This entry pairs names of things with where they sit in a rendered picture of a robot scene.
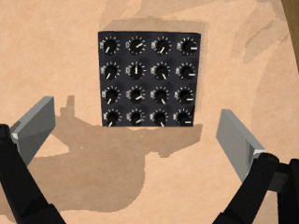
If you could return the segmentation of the black knob box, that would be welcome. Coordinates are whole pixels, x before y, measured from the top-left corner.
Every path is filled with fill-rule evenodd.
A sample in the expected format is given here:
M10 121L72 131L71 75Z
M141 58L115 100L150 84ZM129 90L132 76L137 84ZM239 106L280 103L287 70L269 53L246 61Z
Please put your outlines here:
M97 34L102 127L193 127L201 34Z

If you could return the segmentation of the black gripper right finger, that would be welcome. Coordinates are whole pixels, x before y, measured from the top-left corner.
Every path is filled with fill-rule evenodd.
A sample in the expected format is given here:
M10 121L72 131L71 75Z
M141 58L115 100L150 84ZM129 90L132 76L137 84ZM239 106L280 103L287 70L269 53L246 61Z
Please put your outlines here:
M252 224L267 190L278 195L278 224L299 224L299 159L266 153L231 109L221 110L216 138L242 185L212 224Z

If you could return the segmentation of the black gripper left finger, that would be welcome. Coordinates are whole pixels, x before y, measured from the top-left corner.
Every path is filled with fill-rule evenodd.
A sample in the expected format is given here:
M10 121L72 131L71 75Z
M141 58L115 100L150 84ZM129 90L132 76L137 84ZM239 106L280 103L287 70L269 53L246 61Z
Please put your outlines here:
M55 126L54 96L44 96L10 128L0 124L0 183L17 224L66 224L26 167Z

